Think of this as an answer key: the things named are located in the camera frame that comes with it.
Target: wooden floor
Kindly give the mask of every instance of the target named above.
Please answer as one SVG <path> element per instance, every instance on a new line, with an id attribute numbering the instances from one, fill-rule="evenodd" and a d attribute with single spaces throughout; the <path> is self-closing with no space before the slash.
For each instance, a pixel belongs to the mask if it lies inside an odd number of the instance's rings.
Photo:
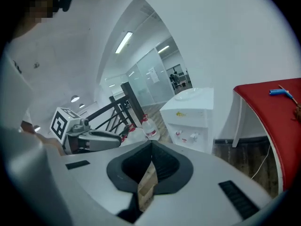
<path id="1" fill-rule="evenodd" d="M 145 106 L 143 107 L 143 111 L 155 121 L 161 134 L 159 141 L 171 143 L 171 138 L 159 111 L 163 105 L 164 104 Z M 241 144 L 236 148 L 232 148 L 229 144 L 215 144 L 213 154 L 222 158 L 251 178 L 260 167 L 260 164 L 268 152 L 268 148 L 268 141 L 257 144 Z M 272 198 L 277 196 L 277 168 L 272 149 L 269 150 L 267 159 L 253 180 L 260 184 Z"/>

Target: red label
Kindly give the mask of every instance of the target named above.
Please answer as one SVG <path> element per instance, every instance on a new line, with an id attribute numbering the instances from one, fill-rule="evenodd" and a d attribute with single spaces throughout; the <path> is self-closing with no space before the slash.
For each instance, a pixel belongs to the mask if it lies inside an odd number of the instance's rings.
<path id="1" fill-rule="evenodd" d="M 153 130 L 152 132 L 150 132 L 150 133 L 146 133 L 146 135 L 148 136 L 148 137 L 153 137 L 154 135 L 156 135 L 156 130 Z"/>

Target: black vent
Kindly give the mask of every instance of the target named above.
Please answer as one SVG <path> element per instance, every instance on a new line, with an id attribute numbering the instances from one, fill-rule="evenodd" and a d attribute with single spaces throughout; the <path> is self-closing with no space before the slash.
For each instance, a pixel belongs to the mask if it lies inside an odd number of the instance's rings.
<path id="1" fill-rule="evenodd" d="M 219 186 L 243 220 L 259 211 L 259 208 L 232 181 L 219 183 Z"/>
<path id="2" fill-rule="evenodd" d="M 86 165 L 89 165 L 90 163 L 86 160 L 84 161 L 77 161 L 77 162 L 73 162 L 73 163 L 68 163 L 66 164 L 66 167 L 68 170 L 70 169 L 74 169 L 74 168 L 79 168 L 79 167 L 83 167 L 83 166 L 86 166 Z"/>
<path id="3" fill-rule="evenodd" d="M 151 146 L 147 146 L 126 158 L 121 164 L 121 169 L 128 177 L 139 184 L 150 163 Z"/>
<path id="4" fill-rule="evenodd" d="M 174 156 L 157 146 L 152 147 L 152 162 L 159 183 L 173 175 L 180 167 L 179 161 Z"/>

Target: table leg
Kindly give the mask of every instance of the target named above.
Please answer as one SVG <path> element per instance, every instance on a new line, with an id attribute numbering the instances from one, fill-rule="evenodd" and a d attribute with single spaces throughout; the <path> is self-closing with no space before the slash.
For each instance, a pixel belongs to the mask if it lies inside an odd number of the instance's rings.
<path id="1" fill-rule="evenodd" d="M 239 101 L 240 101 L 240 103 L 239 103 L 238 121 L 237 121 L 237 127 L 236 127 L 236 131 L 235 131 L 232 147 L 237 146 L 238 140 L 239 140 L 241 132 L 243 130 L 244 121 L 245 121 L 246 102 L 242 97 L 239 98 Z"/>
<path id="2" fill-rule="evenodd" d="M 269 142 L 271 144 L 272 151 L 273 151 L 273 154 L 274 154 L 276 168 L 277 168 L 277 175 L 278 175 L 278 194 L 281 194 L 283 192 L 283 175 L 282 175 L 281 164 L 280 164 L 280 160 L 279 160 L 279 157 L 278 157 L 277 149 L 275 148 L 275 146 L 273 144 L 273 141 L 272 141 L 271 137 L 269 136 L 269 134 L 268 134 L 268 132 L 265 129 L 263 124 L 262 124 L 262 127 L 263 127 L 264 131 L 267 133 L 267 136 L 268 136 L 268 139 L 269 139 Z"/>

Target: blue tool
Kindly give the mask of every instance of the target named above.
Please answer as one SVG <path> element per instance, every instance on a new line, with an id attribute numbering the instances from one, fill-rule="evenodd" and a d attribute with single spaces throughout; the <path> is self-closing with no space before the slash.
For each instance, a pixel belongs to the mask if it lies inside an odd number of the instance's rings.
<path id="1" fill-rule="evenodd" d="M 288 93 L 288 91 L 285 89 L 270 89 L 270 91 L 269 91 L 270 96 L 276 96 L 276 95 L 282 95 L 282 94 L 286 94 L 291 99 L 293 98 L 293 96 L 290 93 Z"/>

